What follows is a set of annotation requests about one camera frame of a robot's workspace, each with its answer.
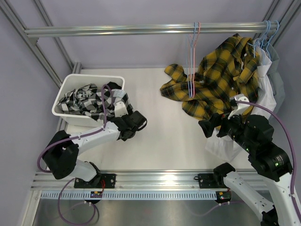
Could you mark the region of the black white checkered shirt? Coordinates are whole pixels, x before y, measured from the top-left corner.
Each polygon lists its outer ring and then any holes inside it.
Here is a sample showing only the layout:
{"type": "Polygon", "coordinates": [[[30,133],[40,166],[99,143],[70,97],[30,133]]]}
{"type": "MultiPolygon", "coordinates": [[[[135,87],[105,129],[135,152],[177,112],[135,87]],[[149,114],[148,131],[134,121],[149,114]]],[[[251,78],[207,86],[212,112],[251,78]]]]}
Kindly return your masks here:
{"type": "Polygon", "coordinates": [[[57,106],[63,113],[84,115],[95,121],[101,121],[104,117],[110,120],[115,116],[114,106],[118,101],[126,104],[128,113],[133,112],[133,107],[124,90],[111,90],[107,84],[98,88],[91,83],[64,94],[57,102],[57,106]]]}

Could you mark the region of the pink wire hanger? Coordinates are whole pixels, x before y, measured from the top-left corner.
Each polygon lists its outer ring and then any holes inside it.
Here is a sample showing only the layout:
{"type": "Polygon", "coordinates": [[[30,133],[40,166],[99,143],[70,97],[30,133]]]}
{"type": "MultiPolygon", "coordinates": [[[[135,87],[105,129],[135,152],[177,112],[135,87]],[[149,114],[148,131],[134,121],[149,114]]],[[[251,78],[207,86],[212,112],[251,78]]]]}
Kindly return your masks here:
{"type": "Polygon", "coordinates": [[[195,52],[196,52],[196,45],[198,41],[198,37],[200,34],[200,27],[201,23],[200,22],[195,22],[194,23],[194,30],[193,34],[190,38],[190,98],[193,98],[195,96],[195,52]]]}

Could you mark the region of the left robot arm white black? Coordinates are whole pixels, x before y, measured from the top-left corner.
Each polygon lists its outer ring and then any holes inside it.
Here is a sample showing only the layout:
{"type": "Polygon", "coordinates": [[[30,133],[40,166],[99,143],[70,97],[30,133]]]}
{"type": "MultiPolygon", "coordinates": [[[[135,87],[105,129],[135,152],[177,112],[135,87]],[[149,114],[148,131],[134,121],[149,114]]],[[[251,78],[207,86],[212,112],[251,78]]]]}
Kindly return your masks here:
{"type": "Polygon", "coordinates": [[[147,119],[134,111],[85,132],[68,134],[61,130],[53,136],[41,159],[55,179],[73,177],[74,188],[111,188],[114,187],[111,177],[104,175],[94,163],[79,160],[78,156],[110,141],[127,141],[146,125],[147,119]]]}

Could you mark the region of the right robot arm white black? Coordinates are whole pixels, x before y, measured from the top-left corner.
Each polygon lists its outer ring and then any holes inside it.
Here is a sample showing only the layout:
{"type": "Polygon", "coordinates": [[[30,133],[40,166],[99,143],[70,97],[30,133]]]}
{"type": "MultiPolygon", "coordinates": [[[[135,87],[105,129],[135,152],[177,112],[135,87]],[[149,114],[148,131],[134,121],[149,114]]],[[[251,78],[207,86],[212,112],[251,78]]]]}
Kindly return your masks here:
{"type": "Polygon", "coordinates": [[[248,153],[248,161],[262,176],[272,201],[264,199],[233,166],[223,163],[213,170],[213,182],[227,187],[256,214],[262,226],[299,226],[301,224],[300,202],[293,194],[291,184],[293,166],[287,153],[272,142],[274,128],[261,115],[250,115],[246,121],[241,116],[230,118],[215,113],[209,120],[199,121],[206,138],[220,127],[218,137],[229,136],[248,153]]]}

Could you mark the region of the light blue wire hanger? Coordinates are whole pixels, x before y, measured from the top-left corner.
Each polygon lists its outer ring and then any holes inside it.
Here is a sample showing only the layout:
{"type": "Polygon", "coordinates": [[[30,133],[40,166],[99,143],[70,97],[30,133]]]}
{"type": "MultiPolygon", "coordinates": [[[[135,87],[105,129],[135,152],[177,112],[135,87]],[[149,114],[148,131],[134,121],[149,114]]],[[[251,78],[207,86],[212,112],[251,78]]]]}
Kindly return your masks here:
{"type": "Polygon", "coordinates": [[[193,58],[193,44],[195,40],[195,35],[196,35],[196,30],[197,30],[197,23],[194,22],[194,28],[193,28],[193,34],[187,35],[186,36],[186,71],[187,71],[187,82],[188,82],[188,92],[189,92],[189,97],[192,98],[193,96],[193,88],[192,88],[192,58],[193,58]]]}

